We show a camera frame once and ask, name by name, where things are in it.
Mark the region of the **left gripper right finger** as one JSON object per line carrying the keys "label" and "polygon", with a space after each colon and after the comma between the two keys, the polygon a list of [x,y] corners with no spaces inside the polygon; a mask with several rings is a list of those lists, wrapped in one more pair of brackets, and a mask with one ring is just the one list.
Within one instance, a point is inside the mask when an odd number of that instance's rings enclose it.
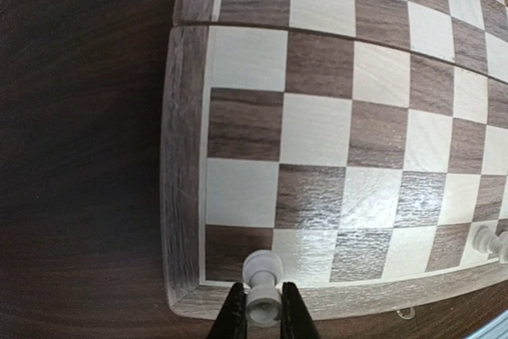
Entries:
{"label": "left gripper right finger", "polygon": [[320,334],[307,310],[295,283],[285,282],[282,287],[282,339],[319,339]]}

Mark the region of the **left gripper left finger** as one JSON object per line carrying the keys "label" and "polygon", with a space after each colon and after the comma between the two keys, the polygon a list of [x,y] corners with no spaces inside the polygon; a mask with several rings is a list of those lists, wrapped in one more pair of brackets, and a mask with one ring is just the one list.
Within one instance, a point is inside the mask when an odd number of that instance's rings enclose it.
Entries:
{"label": "left gripper left finger", "polygon": [[244,285],[234,283],[208,333],[208,339],[246,339],[247,332]]}

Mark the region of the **white rook corner piece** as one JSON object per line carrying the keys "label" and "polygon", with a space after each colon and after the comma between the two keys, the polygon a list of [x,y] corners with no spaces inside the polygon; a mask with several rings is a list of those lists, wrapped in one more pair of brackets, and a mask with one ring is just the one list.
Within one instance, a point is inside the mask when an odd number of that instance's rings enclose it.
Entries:
{"label": "white rook corner piece", "polygon": [[244,261],[242,278],[246,294],[246,318],[257,327],[271,327],[279,322],[282,297],[277,289],[283,277],[283,263],[271,250],[257,250]]}

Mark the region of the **wooden chess board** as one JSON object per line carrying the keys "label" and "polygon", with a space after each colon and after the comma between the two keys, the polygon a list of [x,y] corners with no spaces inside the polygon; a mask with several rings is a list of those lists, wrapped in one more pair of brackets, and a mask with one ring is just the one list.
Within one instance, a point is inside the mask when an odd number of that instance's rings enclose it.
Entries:
{"label": "wooden chess board", "polygon": [[161,124],[168,305],[212,319],[273,251],[316,319],[500,283],[507,0],[176,0]]}

